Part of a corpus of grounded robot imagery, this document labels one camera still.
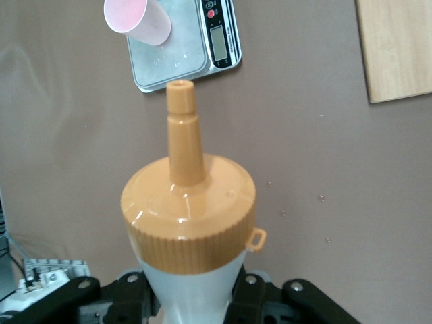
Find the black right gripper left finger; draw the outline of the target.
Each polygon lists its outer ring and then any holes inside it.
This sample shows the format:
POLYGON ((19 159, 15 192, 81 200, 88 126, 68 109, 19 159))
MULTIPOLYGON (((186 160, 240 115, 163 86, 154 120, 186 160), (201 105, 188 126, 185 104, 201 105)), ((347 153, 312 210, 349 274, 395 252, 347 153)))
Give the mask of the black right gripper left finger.
POLYGON ((148 323, 161 308, 143 272, 129 272, 101 286, 77 277, 34 304, 1 312, 2 323, 148 323))

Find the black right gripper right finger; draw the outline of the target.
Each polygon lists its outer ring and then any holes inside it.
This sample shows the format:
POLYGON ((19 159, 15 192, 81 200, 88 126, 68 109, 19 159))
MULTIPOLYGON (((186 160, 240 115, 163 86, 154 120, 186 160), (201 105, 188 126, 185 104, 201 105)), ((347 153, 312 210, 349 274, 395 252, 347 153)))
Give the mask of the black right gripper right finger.
POLYGON ((260 275, 241 272, 229 304, 230 323, 358 323, 350 313, 305 279, 278 288, 260 275))

